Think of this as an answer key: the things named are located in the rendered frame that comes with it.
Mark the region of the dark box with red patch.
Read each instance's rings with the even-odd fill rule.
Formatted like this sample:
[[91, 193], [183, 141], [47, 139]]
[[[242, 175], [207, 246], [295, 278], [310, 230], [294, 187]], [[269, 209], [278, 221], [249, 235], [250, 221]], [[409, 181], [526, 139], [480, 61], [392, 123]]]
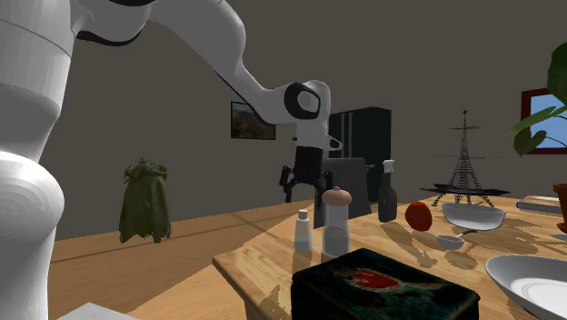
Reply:
[[480, 296], [361, 248], [302, 271], [291, 284], [292, 320], [480, 320]]

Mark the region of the red apple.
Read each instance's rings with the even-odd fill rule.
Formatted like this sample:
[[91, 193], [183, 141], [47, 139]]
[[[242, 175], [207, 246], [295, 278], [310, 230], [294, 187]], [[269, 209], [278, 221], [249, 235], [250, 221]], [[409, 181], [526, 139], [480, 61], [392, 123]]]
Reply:
[[416, 231], [428, 231], [433, 224], [430, 208], [423, 202], [411, 202], [405, 211], [405, 220]]

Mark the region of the grey bowl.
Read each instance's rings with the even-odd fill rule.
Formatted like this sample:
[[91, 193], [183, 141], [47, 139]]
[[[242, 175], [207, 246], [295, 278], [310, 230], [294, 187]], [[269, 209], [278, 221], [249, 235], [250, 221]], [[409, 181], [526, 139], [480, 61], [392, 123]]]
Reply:
[[506, 211], [496, 207], [460, 203], [442, 204], [445, 219], [459, 227], [490, 231], [502, 225]]

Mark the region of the grey ladle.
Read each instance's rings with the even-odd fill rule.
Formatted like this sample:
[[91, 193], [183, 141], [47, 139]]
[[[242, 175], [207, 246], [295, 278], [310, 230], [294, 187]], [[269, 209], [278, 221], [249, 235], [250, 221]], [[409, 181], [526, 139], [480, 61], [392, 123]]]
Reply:
[[458, 250], [464, 245], [463, 236], [476, 233], [476, 230], [466, 230], [458, 235], [437, 235], [438, 244], [445, 250]]

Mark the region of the pale book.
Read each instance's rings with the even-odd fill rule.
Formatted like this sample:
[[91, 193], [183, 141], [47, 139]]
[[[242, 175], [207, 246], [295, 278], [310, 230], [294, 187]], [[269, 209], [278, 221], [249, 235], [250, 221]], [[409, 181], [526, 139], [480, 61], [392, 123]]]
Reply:
[[548, 214], [561, 215], [560, 200], [557, 197], [527, 195], [516, 203], [516, 207], [522, 210], [537, 211]]

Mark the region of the potted green plant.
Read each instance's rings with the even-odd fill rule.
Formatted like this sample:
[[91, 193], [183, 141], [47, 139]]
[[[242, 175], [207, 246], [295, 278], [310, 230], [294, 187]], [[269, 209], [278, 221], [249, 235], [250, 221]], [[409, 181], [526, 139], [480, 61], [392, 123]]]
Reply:
[[546, 88], [524, 92], [522, 101], [534, 102], [536, 110], [525, 114], [508, 133], [514, 136], [515, 153], [522, 157], [548, 148], [567, 155], [567, 42], [552, 51]]

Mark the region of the red framed window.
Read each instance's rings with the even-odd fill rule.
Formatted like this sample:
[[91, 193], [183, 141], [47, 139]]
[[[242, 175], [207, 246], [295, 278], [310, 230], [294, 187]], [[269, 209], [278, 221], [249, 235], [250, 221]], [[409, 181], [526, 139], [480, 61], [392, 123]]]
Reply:
[[[545, 108], [561, 107], [563, 103], [552, 95], [547, 88], [522, 91], [521, 119], [534, 115]], [[552, 117], [530, 127], [532, 134], [540, 130], [547, 133], [544, 139], [529, 155], [567, 155], [567, 111], [561, 113], [566, 120]]]

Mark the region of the framed landscape wall picture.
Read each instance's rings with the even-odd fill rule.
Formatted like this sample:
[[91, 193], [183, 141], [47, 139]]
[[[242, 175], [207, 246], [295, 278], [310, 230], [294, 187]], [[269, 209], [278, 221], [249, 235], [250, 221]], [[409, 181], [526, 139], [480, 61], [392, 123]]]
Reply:
[[231, 137], [240, 139], [274, 140], [276, 128], [268, 125], [245, 103], [231, 103]]

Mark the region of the black refrigerator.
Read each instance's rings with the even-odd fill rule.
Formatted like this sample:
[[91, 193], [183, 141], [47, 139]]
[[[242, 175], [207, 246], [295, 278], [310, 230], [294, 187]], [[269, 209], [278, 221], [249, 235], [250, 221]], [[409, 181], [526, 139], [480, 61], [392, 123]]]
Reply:
[[367, 106], [331, 114], [328, 129], [331, 137], [343, 143], [343, 148], [331, 151], [329, 157], [363, 158], [367, 165], [369, 201], [377, 203], [383, 161], [391, 158], [392, 111]]

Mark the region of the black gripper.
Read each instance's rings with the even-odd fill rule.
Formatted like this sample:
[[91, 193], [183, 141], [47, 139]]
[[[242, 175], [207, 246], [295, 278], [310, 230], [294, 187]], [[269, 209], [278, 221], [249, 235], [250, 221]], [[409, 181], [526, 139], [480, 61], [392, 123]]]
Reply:
[[333, 173], [322, 172], [323, 150], [318, 147], [297, 146], [293, 170], [284, 165], [279, 185], [285, 193], [285, 202], [292, 202], [293, 187], [295, 180], [303, 184], [315, 184], [314, 204], [322, 204], [322, 196], [327, 190], [333, 189]]

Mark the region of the green hanging coat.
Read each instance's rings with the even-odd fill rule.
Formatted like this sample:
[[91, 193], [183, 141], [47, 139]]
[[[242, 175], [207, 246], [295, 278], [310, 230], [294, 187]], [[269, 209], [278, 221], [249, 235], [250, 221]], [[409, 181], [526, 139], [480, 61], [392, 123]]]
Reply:
[[152, 237], [155, 244], [173, 232], [165, 190], [167, 169], [141, 158], [124, 170], [119, 232], [123, 244], [135, 235]]

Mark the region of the white plate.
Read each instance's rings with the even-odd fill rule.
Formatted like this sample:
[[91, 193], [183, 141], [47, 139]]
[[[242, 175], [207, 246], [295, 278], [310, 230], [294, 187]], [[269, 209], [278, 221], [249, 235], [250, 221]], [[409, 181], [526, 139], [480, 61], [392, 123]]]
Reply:
[[501, 255], [490, 258], [485, 271], [515, 304], [540, 320], [567, 320], [567, 261]]

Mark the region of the grey chair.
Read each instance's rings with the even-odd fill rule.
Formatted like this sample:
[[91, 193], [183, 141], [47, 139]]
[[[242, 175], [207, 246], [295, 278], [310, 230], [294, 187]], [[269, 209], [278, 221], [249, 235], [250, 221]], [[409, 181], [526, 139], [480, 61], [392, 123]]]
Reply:
[[367, 166], [363, 158], [328, 158], [323, 160], [323, 170], [333, 173], [333, 186], [350, 193], [350, 219], [372, 212], [369, 183], [375, 182], [373, 165]]

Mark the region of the wooden table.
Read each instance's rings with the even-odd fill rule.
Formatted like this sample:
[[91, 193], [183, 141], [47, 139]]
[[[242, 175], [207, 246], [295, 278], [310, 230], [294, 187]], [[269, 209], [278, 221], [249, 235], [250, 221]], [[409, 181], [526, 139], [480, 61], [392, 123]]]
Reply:
[[[412, 230], [404, 218], [381, 223], [376, 214], [349, 222], [351, 248], [368, 248], [407, 265], [476, 291], [480, 320], [535, 320], [498, 288], [486, 274], [487, 260], [498, 255], [538, 255], [567, 260], [567, 235], [557, 225], [559, 215], [522, 211], [513, 198], [494, 197], [492, 203], [506, 215], [492, 231], [470, 234], [456, 251], [443, 249], [437, 235], [457, 235], [464, 230], [447, 222], [440, 206], [432, 206], [433, 225], [427, 232]], [[311, 252], [294, 250], [294, 235], [262, 240], [217, 255], [213, 264], [244, 300], [248, 320], [288, 320], [290, 286], [294, 272], [321, 261], [322, 229], [312, 231]]]

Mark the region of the small white bottle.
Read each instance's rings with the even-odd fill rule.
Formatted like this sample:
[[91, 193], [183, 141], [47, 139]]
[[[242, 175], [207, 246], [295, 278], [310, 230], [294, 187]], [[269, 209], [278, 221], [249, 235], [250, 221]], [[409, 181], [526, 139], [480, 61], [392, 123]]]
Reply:
[[297, 213], [294, 233], [294, 249], [297, 252], [310, 252], [313, 250], [311, 237], [311, 224], [306, 209]]

